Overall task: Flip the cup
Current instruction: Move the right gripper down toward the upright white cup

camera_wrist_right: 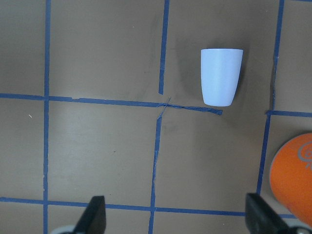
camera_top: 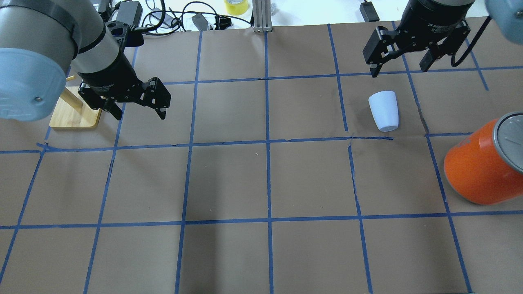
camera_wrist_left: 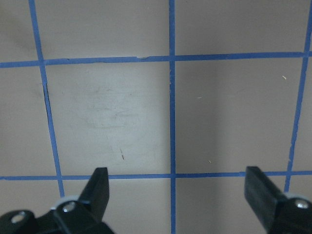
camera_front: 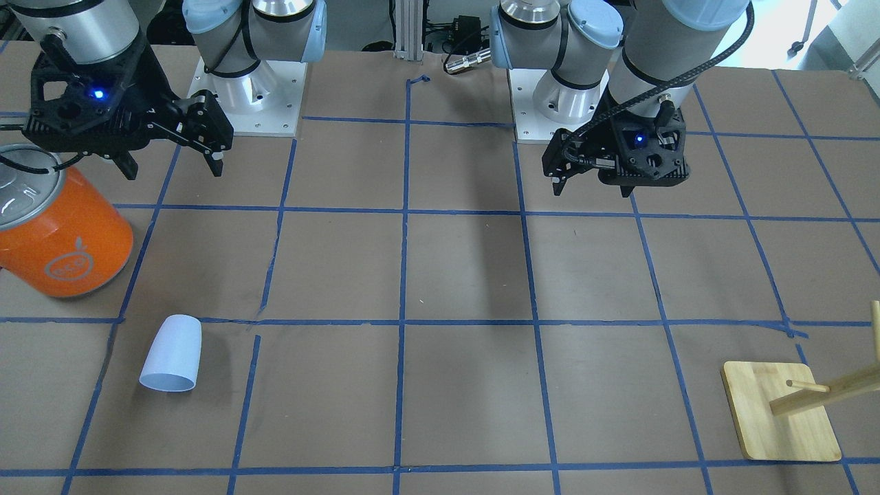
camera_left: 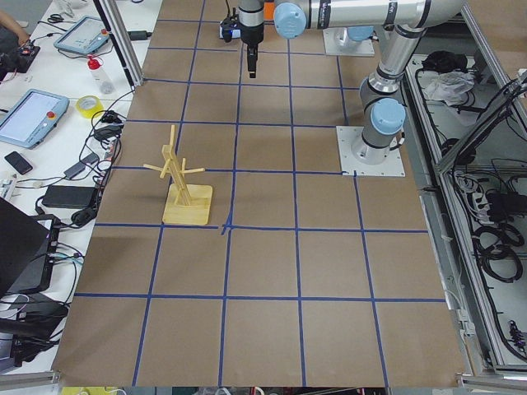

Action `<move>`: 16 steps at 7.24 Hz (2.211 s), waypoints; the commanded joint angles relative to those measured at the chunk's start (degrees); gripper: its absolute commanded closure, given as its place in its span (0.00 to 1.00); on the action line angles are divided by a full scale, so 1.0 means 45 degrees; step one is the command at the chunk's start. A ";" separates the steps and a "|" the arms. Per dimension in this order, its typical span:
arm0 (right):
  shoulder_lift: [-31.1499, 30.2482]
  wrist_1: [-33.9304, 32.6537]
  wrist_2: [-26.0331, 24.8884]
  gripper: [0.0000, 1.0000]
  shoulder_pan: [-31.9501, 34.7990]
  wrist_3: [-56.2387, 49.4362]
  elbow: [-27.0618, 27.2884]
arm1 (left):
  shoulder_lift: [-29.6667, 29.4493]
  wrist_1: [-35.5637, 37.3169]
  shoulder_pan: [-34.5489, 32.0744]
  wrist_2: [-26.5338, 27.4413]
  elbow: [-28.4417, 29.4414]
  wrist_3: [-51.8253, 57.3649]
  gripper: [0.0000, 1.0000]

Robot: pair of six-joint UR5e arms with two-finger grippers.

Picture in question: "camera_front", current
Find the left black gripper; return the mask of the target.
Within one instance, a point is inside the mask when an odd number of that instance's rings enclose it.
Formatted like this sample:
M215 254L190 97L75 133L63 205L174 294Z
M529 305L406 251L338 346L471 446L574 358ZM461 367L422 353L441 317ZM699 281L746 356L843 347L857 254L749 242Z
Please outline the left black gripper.
M636 187L674 187L690 177L685 120L673 103L660 104L654 117L623 111L597 125L599 157L581 153L585 141L569 140L570 135L568 129L556 129L542 154L542 172L556 197L569 178L592 169L599 169L602 183L620 187L625 199Z

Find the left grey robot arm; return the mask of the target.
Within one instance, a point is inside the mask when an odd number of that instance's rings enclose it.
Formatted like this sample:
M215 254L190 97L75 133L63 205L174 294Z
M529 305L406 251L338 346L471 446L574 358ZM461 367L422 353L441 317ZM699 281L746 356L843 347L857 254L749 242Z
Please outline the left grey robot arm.
M494 66L543 69L534 101L560 126L541 157L561 195L591 170L629 197L690 177L681 110L696 79L754 28L750 1L636 1L624 22L604 1L500 1L488 34Z

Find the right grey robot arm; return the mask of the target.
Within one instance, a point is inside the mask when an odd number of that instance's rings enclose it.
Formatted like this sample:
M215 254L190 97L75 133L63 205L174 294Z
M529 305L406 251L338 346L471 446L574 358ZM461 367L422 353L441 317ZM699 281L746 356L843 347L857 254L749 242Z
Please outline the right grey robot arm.
M184 1L186 30L216 91L174 93L127 1L10 1L38 42L28 117L16 128L47 153L113 162L132 181L132 151L156 139L198 151L212 175L232 148L229 113L263 109L276 88L270 62L314 63L326 47L324 1Z

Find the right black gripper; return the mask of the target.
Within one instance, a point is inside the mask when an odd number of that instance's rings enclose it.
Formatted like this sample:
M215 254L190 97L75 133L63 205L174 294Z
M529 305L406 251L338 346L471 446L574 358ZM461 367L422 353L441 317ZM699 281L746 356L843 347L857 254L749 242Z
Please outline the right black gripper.
M199 90L179 98L143 32L122 53L93 65L75 63L59 34L45 35L40 45L23 131L32 143L53 153L110 155L135 181L138 163L129 151L172 129L177 144L201 153L212 175L222 175L234 128L217 94Z

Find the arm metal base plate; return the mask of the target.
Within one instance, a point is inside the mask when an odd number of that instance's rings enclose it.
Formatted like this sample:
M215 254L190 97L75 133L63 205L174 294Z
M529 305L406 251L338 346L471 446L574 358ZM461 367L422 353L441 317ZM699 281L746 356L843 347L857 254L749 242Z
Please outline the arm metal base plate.
M236 137L294 138L308 69L308 63L262 60L248 75L220 78L206 73L198 60L188 93L216 94Z
M609 80L606 70L596 87L581 90L543 69L511 69L508 76L519 144L548 144L556 129L574 131L590 122Z

